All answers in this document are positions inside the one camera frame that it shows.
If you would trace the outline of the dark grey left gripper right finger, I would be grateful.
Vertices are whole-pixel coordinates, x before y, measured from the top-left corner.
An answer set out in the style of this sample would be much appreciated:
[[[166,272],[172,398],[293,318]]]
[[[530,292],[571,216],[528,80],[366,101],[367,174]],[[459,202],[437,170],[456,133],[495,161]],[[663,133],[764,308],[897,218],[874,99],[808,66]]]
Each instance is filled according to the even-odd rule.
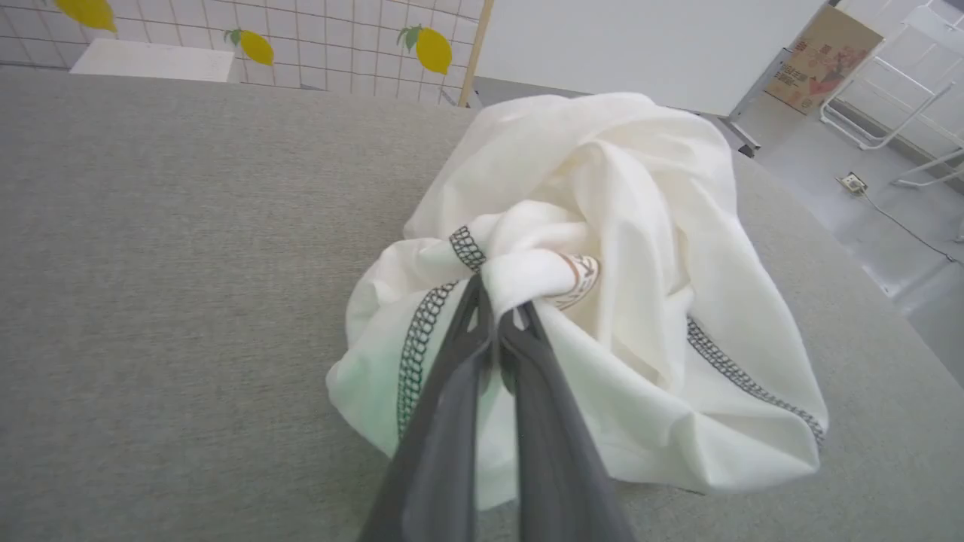
[[[499,363],[515,397],[521,540],[636,539],[533,302],[499,319]]]

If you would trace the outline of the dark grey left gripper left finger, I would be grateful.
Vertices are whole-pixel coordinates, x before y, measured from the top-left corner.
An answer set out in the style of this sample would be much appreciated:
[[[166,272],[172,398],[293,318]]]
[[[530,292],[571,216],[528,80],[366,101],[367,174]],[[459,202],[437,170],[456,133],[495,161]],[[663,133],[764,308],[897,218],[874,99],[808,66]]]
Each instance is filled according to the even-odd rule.
[[[359,540],[475,538],[477,405],[492,343],[491,302],[482,278],[473,276]]]

